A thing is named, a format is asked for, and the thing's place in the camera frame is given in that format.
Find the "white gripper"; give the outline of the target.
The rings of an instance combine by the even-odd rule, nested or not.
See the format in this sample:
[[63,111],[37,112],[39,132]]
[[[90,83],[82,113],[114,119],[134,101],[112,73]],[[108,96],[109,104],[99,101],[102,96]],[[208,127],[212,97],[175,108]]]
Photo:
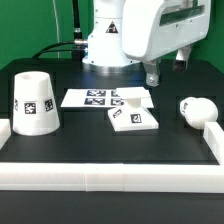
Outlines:
[[211,0],[126,0],[122,49],[128,58],[148,62],[144,64],[148,86],[160,82],[159,62],[154,59],[172,51],[179,49],[173,70],[187,69],[190,44],[208,33],[210,10]]

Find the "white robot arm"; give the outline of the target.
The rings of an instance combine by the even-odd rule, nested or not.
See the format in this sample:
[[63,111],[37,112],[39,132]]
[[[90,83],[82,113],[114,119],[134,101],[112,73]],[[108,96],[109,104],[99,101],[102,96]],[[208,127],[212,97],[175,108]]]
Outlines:
[[211,0],[93,0],[94,28],[84,67],[99,74],[143,68],[157,86],[162,56],[176,52],[175,71],[184,71],[192,45],[209,30]]

